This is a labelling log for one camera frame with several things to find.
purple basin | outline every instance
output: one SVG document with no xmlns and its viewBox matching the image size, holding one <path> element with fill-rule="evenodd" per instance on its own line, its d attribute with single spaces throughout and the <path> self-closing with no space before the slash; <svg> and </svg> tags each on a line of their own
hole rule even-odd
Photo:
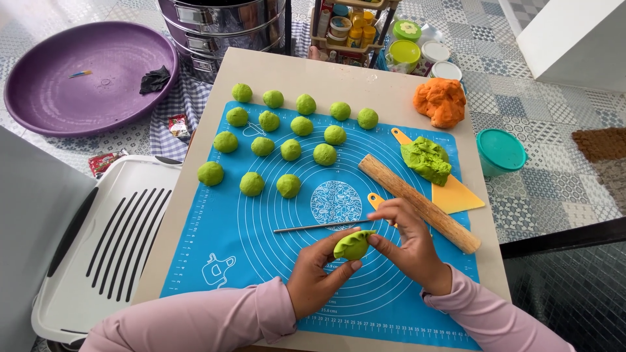
<svg viewBox="0 0 626 352">
<path fill-rule="evenodd" d="M 140 95 L 141 77 L 165 65 L 161 91 Z M 68 78 L 91 70 L 93 74 Z M 33 132 L 83 137 L 149 114 L 176 83 L 178 55 L 161 33 L 136 23 L 98 22 L 67 29 L 37 44 L 9 74 L 4 102 Z"/>
</svg>

red packet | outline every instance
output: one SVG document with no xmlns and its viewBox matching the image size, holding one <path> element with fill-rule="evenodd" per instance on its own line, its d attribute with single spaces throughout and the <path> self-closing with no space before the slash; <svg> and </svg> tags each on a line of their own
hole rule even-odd
<svg viewBox="0 0 626 352">
<path fill-rule="evenodd" d="M 122 149 L 119 152 L 102 154 L 97 157 L 89 158 L 89 169 L 93 176 L 97 176 L 98 173 L 103 173 L 109 168 L 115 160 L 128 155 L 126 149 Z"/>
<path fill-rule="evenodd" d="M 168 129 L 177 138 L 189 137 L 191 135 L 187 128 L 187 116 L 183 113 L 170 117 Z"/>
</svg>

fingernail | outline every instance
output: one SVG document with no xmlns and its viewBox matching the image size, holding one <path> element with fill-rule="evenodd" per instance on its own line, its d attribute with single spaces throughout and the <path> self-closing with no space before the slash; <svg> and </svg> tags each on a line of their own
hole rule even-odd
<svg viewBox="0 0 626 352">
<path fill-rule="evenodd" d="M 369 242 L 369 244 L 376 247 L 378 242 L 380 242 L 381 240 L 378 238 L 378 236 L 371 235 L 367 238 L 367 241 Z"/>
<path fill-rule="evenodd" d="M 357 271 L 363 266 L 363 263 L 361 261 L 354 261 L 350 264 L 350 266 L 352 267 L 352 270 Z"/>
</svg>

checkered cloth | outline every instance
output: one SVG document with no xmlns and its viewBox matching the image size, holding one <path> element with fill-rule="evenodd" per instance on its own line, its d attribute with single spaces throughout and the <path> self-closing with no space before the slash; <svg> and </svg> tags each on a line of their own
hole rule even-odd
<svg viewBox="0 0 626 352">
<path fill-rule="evenodd" d="M 306 58 L 309 50 L 309 23 L 292 22 L 292 46 L 296 56 Z M 213 85 L 193 77 L 189 69 L 180 65 L 178 81 L 170 94 L 152 112 L 150 121 L 150 151 L 152 155 L 185 159 L 191 137 L 177 138 L 168 129 L 168 119 L 181 113 L 187 116 L 189 132 L 195 131 L 207 104 Z"/>
</svg>

baking mat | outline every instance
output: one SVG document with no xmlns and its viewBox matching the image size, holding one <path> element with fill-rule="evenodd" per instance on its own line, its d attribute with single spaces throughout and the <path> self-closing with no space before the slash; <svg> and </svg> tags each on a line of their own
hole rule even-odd
<svg viewBox="0 0 626 352">
<path fill-rule="evenodd" d="M 226 122 L 226 112 L 236 106 L 249 112 L 250 122 L 245 127 L 235 128 Z M 267 133 L 258 126 L 258 116 L 265 110 L 280 116 L 278 130 Z M 327 115 L 312 114 L 308 117 L 314 123 L 313 133 L 298 137 L 289 126 L 296 116 L 296 111 L 268 109 L 264 105 L 236 101 L 226 104 L 218 132 L 234 133 L 239 147 L 232 153 L 211 149 L 208 160 L 223 166 L 224 180 L 214 187 L 198 185 L 161 297 L 220 287 L 245 287 L 275 276 L 286 282 L 301 248 L 349 225 L 284 234 L 274 234 L 272 230 L 365 219 L 373 211 L 366 199 L 368 194 L 392 198 L 358 169 L 358 163 L 368 153 L 431 198 L 430 182 L 402 161 L 398 142 L 391 134 L 391 128 L 396 126 L 380 123 L 375 129 L 365 131 L 352 119 L 338 122 Z M 317 144 L 324 142 L 324 130 L 331 124 L 342 126 L 348 138 L 337 147 L 337 162 L 323 167 L 313 161 L 312 152 Z M 422 135 L 444 146 L 453 166 L 452 174 L 461 180 L 454 137 L 443 132 L 401 129 L 412 139 Z M 250 151 L 250 144 L 258 136 L 273 139 L 277 149 L 267 157 L 256 157 Z M 280 156 L 279 146 L 290 138 L 300 141 L 302 155 L 286 162 Z M 248 171 L 258 172 L 265 180 L 265 189 L 253 198 L 239 191 L 241 176 Z M 277 179 L 285 173 L 293 173 L 302 181 L 300 193 L 293 199 L 283 199 L 275 187 Z M 452 217 L 469 229 L 467 212 Z M 383 220 L 361 226 L 376 229 L 382 236 L 400 243 L 398 231 Z M 478 282 L 475 256 L 463 254 L 439 232 L 432 228 L 430 231 L 441 259 Z M 329 263 L 327 270 L 333 270 L 342 261 Z M 419 297 L 421 287 L 384 256 L 370 247 L 362 261 L 363 267 L 319 312 L 298 322 L 299 329 L 479 349 L 447 314 L 426 307 Z"/>
<path fill-rule="evenodd" d="M 626 215 L 626 128 L 575 131 L 572 139 L 592 164 L 598 182 L 606 187 L 622 215 Z"/>
</svg>

